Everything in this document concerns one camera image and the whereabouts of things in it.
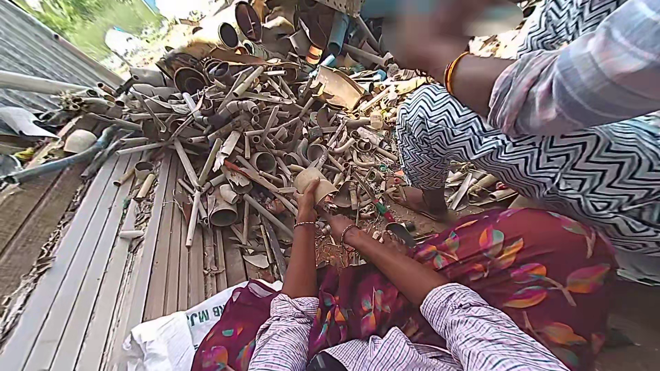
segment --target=woman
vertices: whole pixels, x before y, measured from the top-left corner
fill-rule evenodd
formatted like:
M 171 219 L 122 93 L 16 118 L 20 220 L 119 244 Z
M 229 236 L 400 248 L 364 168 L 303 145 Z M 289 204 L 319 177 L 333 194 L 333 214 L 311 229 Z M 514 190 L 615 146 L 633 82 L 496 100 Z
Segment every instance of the woman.
M 592 369 L 615 268 L 594 230 L 490 211 L 404 253 L 388 234 L 381 244 L 323 214 L 371 263 L 317 272 L 316 185 L 299 199 L 282 292 L 235 290 L 193 371 Z
M 649 114 L 660 109 L 660 2 L 546 0 L 517 61 L 461 55 L 465 39 L 443 34 L 460 29 L 442 19 L 457 13 L 401 26 L 407 65 L 447 86 L 418 89 L 399 111 L 410 187 L 396 202 L 450 219 L 447 165 L 469 161 L 599 228 L 625 277 L 660 285 L 660 119 Z

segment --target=corrugated roof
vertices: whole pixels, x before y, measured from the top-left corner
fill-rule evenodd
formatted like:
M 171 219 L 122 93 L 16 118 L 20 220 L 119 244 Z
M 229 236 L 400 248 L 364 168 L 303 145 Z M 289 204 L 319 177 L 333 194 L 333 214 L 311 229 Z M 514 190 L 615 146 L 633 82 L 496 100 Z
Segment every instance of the corrugated roof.
M 0 0 L 0 70 L 73 84 L 109 83 L 102 74 L 53 39 L 55 32 L 9 0 Z M 57 107 L 47 94 L 0 89 L 0 106 Z

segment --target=foot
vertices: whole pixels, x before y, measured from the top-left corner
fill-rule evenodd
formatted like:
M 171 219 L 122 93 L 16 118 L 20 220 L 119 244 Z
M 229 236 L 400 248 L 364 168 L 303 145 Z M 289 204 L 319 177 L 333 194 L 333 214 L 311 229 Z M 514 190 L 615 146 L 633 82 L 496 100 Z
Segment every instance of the foot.
M 383 232 L 383 244 L 385 245 L 385 247 L 391 248 L 392 250 L 397 250 L 398 252 L 403 254 L 406 254 L 408 252 L 408 247 L 406 246 L 404 241 L 402 241 L 402 239 L 397 237 L 396 234 L 387 230 Z
M 438 222 L 449 223 L 456 220 L 456 217 L 447 210 L 444 202 L 444 196 L 437 207 L 431 207 L 424 198 L 424 192 L 421 189 L 408 186 L 399 186 L 401 179 L 394 178 L 390 180 L 389 187 L 396 187 L 396 190 L 390 193 L 390 198 L 401 206 L 423 214 Z

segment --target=black and white zigzag fabric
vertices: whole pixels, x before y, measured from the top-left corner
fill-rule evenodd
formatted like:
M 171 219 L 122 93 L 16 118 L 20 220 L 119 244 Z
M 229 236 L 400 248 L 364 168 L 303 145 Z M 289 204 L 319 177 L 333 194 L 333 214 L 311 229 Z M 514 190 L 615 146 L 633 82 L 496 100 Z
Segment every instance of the black and white zigzag fabric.
M 600 22 L 623 3 L 547 1 L 549 8 L 542 12 L 545 19 L 549 13 L 558 15 L 558 9 L 563 17 L 580 14 L 582 18 L 577 22 L 564 18 L 572 22 L 571 27 L 537 30 L 526 42 L 534 48 L 548 40 L 570 41 L 575 30 L 586 32 L 596 26 L 587 26 L 587 20 Z M 576 4 L 583 8 L 576 9 Z M 586 9 L 599 13 L 589 16 Z M 555 37 L 552 33 L 558 29 L 566 33 Z M 439 189 L 450 161 L 472 162 L 525 197 L 599 227 L 618 249 L 624 275 L 660 284 L 658 116 L 565 135 L 509 138 L 435 84 L 418 89 L 403 104 L 397 135 L 403 169 L 412 186 Z
M 527 19 L 529 33 L 518 56 L 534 50 L 556 50 L 591 32 L 626 0 L 543 0 Z

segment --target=bangle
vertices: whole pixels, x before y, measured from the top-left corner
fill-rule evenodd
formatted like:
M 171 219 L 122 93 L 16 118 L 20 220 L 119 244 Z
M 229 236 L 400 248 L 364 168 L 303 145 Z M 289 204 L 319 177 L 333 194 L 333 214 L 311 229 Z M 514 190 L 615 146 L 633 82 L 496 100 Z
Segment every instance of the bangle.
M 451 95 L 453 95 L 453 89 L 451 87 L 451 76 L 456 68 L 456 65 L 461 60 L 461 58 L 465 57 L 468 54 L 470 54 L 468 51 L 464 51 L 461 55 L 458 56 L 458 58 L 454 59 L 453 62 L 448 64 L 447 68 L 445 69 L 445 77 L 444 77 L 445 88 L 447 89 L 447 92 L 450 93 Z
M 294 225 L 293 228 L 296 229 L 297 226 L 311 225 L 311 224 L 313 224 L 316 228 L 319 228 L 319 225 L 316 224 L 316 222 L 300 222 L 300 223 Z
M 344 229 L 344 232 L 341 233 L 341 242 L 340 242 L 340 244 L 344 247 L 344 249 L 346 248 L 346 242 L 344 242 L 344 238 L 346 237 L 346 232 L 348 232 L 348 230 L 353 228 L 353 227 L 355 227 L 357 229 L 360 229 L 359 226 L 356 226 L 355 224 L 351 224 L 350 226 L 346 227 L 346 229 Z

